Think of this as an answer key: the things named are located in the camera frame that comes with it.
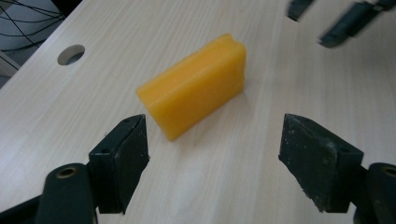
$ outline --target table surface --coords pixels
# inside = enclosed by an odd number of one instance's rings
[[[144,113],[151,160],[126,215],[100,223],[352,223],[353,205],[321,214],[278,160],[283,117],[341,136],[364,167],[396,163],[396,14],[325,49],[318,36],[351,1],[317,1],[298,23],[288,3],[84,0],[0,90],[0,211]],[[134,90],[224,33],[247,47],[244,92],[169,142]],[[81,59],[57,64],[76,44]]]

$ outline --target wooden table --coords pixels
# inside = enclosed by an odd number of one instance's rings
[[[84,0],[0,90],[0,211],[40,194],[52,169],[87,162],[134,90],[223,33],[247,46],[242,94],[175,142],[148,114],[151,161],[125,216],[100,223],[352,223],[321,214],[277,158],[283,117],[308,117],[373,162],[396,163],[396,14],[325,49],[351,1],[317,1],[301,22],[279,0]],[[66,48],[81,59],[59,65]]]

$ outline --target yellow block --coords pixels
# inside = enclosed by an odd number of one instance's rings
[[[169,140],[244,89],[245,46],[222,35],[136,90]]]

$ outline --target yellow foam block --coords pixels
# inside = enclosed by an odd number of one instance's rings
[[[245,46],[222,35],[136,90],[169,140],[244,89]]]

